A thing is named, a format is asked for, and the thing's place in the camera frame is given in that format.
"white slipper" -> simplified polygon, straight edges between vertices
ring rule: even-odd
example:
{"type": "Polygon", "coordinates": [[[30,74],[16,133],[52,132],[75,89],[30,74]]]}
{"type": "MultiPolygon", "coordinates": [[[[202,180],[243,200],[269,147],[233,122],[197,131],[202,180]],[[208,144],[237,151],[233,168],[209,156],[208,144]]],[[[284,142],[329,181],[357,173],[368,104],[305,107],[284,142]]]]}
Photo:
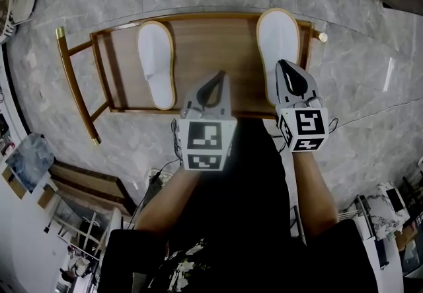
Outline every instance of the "white slipper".
{"type": "Polygon", "coordinates": [[[161,110],[172,108],[176,93],[173,41],[169,30],[157,21],[143,23],[138,31],[138,54],[154,105],[161,110]]]}
{"type": "Polygon", "coordinates": [[[292,15],[283,9],[267,10],[257,22],[257,43],[266,77],[267,100],[276,106],[279,103],[276,63],[281,59],[298,63],[298,24],[292,15]]]}

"tile floor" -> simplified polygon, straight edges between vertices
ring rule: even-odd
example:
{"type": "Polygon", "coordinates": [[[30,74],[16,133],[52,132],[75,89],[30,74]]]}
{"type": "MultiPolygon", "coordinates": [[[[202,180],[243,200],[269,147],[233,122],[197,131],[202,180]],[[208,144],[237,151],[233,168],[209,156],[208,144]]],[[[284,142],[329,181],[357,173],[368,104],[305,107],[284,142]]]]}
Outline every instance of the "tile floor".
{"type": "MultiPolygon", "coordinates": [[[[8,44],[25,117],[46,135],[58,159],[119,176],[139,200],[148,170],[174,159],[172,117],[105,113],[96,121],[103,143],[94,146],[67,85],[54,30],[64,26],[73,46],[94,29],[147,13],[270,7],[312,20],[328,34],[326,44],[313,43],[310,71],[330,116],[339,118],[338,129],[315,154],[336,201],[343,205],[378,182],[408,175],[423,154],[423,18],[384,9],[378,0],[38,0],[35,20],[8,44]]],[[[93,111],[104,95],[91,53],[73,61],[93,111]]],[[[272,122],[266,125],[274,130],[272,122]]],[[[295,202],[292,160],[286,151],[282,159],[295,202]]]]}

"person's arm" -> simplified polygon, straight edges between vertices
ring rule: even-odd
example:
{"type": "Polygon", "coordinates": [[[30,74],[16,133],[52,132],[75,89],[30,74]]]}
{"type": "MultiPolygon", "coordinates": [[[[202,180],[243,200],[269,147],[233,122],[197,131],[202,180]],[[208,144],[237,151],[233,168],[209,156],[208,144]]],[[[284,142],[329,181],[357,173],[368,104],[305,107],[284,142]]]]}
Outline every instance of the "person's arm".
{"type": "Polygon", "coordinates": [[[200,172],[186,171],[184,167],[180,167],[141,211],[135,229],[164,237],[178,221],[199,177],[200,172]]]}
{"type": "Polygon", "coordinates": [[[311,239],[338,223],[338,212],[311,152],[293,153],[299,215],[311,239]]]}

